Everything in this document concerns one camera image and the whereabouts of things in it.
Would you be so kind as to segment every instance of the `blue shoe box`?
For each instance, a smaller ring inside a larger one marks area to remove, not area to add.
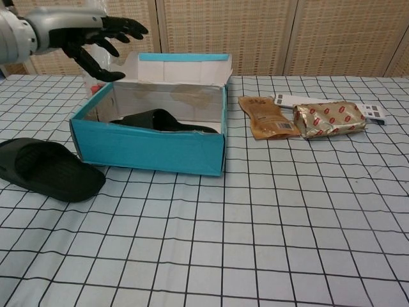
[[[81,159],[90,164],[220,176],[227,138],[228,54],[138,54],[121,67],[126,78],[106,84],[71,118]],[[161,132],[110,123],[165,109],[179,122],[217,134]]]

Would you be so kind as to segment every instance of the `white checkered tablecloth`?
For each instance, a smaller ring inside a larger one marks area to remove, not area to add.
[[[382,105],[388,125],[255,141],[237,97],[271,93]],[[80,77],[9,77],[0,141],[75,151],[84,96]],[[409,79],[233,77],[228,108],[220,178],[103,168],[70,204],[0,180],[0,306],[409,306]]]

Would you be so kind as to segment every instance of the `brown snack package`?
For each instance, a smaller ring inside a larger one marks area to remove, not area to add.
[[[335,136],[365,130],[365,117],[352,102],[294,106],[294,123],[303,138]]]
[[[282,139],[299,136],[300,131],[281,114],[281,108],[272,98],[239,97],[238,103],[251,121],[251,132],[255,139]]]

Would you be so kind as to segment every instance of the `robotic hand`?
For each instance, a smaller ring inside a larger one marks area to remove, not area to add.
[[[0,8],[0,65],[23,62],[32,54],[61,48],[91,77],[112,82],[125,74],[102,69],[82,46],[95,43],[118,57],[119,52],[106,38],[129,43],[127,35],[142,40],[148,34],[138,21],[110,17],[93,8],[39,7],[25,17],[12,11]]]

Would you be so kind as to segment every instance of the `black slide sandal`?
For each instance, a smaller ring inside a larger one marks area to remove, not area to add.
[[[155,109],[139,114],[125,116],[122,120],[113,120],[111,123],[119,125],[154,129],[158,131],[199,131],[205,133],[218,133],[215,129],[197,126],[185,125],[178,122],[169,112],[163,109]]]
[[[63,145],[39,139],[0,143],[0,178],[61,201],[84,201],[105,184],[105,176]]]

